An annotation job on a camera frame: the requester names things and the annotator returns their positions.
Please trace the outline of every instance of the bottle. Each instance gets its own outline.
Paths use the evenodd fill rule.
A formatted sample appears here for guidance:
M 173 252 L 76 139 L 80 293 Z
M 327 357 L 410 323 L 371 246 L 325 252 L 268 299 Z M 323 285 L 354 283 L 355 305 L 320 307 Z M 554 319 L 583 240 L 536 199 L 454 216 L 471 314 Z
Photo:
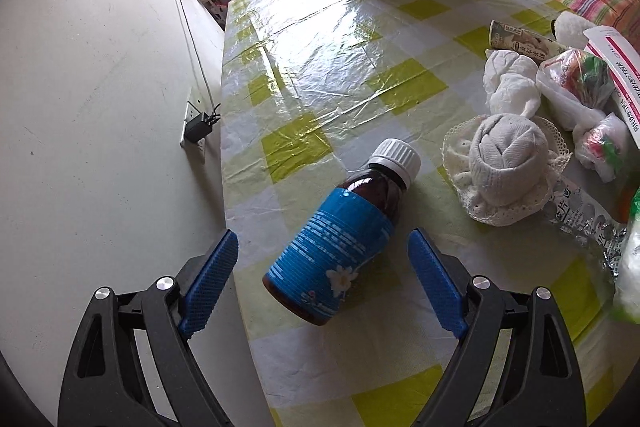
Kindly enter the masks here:
M 262 278 L 265 288 L 299 317 L 326 324 L 360 268 L 385 247 L 419 170 L 410 145 L 384 140 L 367 168 L 334 188 L 282 252 Z

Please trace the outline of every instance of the checkered tablecloth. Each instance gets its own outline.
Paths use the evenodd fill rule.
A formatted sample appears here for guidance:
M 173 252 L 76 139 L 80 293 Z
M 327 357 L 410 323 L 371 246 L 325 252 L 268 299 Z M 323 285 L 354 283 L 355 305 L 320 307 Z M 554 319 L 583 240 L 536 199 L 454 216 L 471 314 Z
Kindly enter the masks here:
M 442 169 L 454 125 L 485 112 L 492 19 L 542 34 L 552 0 L 234 0 L 223 59 L 226 219 L 238 233 L 242 317 L 267 401 L 283 427 L 403 427 L 456 346 L 406 256 L 425 227 L 444 253 L 501 288 L 553 291 L 575 341 L 593 419 L 620 385 L 609 352 L 608 286 L 589 255 L 532 216 L 496 229 L 471 220 Z M 324 327 L 276 302 L 261 278 L 325 196 L 387 137 L 422 157 L 388 247 Z M 478 409 L 504 361 L 501 337 Z

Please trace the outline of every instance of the metal screw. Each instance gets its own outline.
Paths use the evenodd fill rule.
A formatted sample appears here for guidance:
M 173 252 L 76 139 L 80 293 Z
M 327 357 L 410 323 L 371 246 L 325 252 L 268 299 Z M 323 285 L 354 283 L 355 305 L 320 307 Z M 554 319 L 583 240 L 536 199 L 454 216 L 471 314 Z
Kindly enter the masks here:
M 474 286 L 476 288 L 480 288 L 481 290 L 486 290 L 491 286 L 491 282 L 486 277 L 482 277 L 479 275 L 478 277 L 474 277 Z
M 551 292 L 542 286 L 536 290 L 536 295 L 545 301 L 551 298 Z
M 99 288 L 95 291 L 95 298 L 98 299 L 98 301 L 101 301 L 102 299 L 106 299 L 109 296 L 109 293 L 111 292 L 107 287 Z
M 156 283 L 156 288 L 159 290 L 168 290 L 171 286 L 174 285 L 174 280 L 171 277 L 162 277 L 162 279 L 158 279 Z

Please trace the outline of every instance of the white bottle cap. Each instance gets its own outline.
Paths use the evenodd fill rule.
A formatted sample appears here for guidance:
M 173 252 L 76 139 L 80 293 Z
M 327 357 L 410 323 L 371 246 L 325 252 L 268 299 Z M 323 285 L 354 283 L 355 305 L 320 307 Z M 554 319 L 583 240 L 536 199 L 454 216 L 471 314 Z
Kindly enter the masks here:
M 406 188 L 415 180 L 420 170 L 420 155 L 408 143 L 395 138 L 387 138 L 369 158 L 369 163 L 377 163 L 391 169 L 402 178 Z

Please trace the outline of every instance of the blue gripper pad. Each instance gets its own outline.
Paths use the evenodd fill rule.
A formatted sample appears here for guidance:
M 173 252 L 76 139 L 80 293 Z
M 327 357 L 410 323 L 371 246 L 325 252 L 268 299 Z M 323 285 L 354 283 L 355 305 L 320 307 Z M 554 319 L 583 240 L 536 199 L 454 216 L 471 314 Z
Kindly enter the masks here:
M 408 253 L 440 325 L 461 339 L 468 329 L 463 315 L 462 295 L 419 230 L 409 234 Z
M 178 331 L 183 338 L 190 339 L 207 325 L 237 260 L 238 236 L 228 230 L 182 300 L 184 312 Z

